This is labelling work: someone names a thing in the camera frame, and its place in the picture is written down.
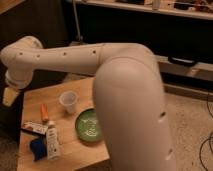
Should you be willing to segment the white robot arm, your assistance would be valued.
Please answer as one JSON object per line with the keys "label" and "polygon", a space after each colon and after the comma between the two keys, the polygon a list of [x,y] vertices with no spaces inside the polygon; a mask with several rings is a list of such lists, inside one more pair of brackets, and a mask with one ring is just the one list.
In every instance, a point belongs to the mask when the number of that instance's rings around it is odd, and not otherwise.
{"label": "white robot arm", "polygon": [[94,77],[92,97],[113,171],[177,171],[165,91],[153,52],[137,43],[45,49],[25,36],[0,50],[6,84],[27,87],[35,70]]}

